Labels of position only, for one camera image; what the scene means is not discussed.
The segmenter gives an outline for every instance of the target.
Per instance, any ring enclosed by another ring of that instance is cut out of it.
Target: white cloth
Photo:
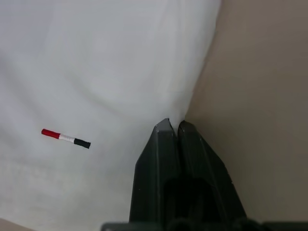
[[[156,123],[184,118],[219,5],[1,0],[0,217],[38,231],[128,221],[135,163]]]

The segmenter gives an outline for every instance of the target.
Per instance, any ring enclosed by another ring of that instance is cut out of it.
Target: black plastic part
[[[157,124],[135,167],[130,222],[164,220],[164,189],[180,176],[177,138],[168,119]]]
[[[86,142],[80,139],[74,139],[74,144],[77,144],[79,146],[85,147],[85,148],[90,148],[91,143]]]
[[[196,128],[183,121],[176,137],[164,119],[136,163],[129,223],[105,224],[102,231],[301,231],[308,226],[280,224],[247,219],[223,162]]]

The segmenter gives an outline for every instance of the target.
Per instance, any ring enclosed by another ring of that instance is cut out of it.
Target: white fabric
[[[128,221],[135,163],[156,123],[184,118],[219,5],[1,0],[0,217],[38,231]]]
[[[59,139],[67,141],[67,142],[71,142],[71,143],[74,143],[74,141],[75,141],[75,138],[70,137],[70,136],[66,136],[66,135],[63,135],[63,134],[59,135]]]

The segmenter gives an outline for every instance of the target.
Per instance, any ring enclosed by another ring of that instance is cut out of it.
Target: beige wall
[[[0,231],[33,231],[0,218]]]
[[[308,220],[308,1],[225,0],[186,120],[249,217]]]

